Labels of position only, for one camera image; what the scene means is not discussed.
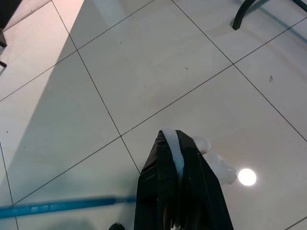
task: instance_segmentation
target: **white tile floor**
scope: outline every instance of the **white tile floor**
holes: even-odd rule
[[[294,224],[307,216],[307,14],[262,2],[238,31],[239,0],[53,0],[5,31],[0,206],[135,194],[170,127],[256,172],[252,187],[223,186],[236,230],[305,230],[306,219]],[[131,230],[133,211],[11,218],[0,229]]]

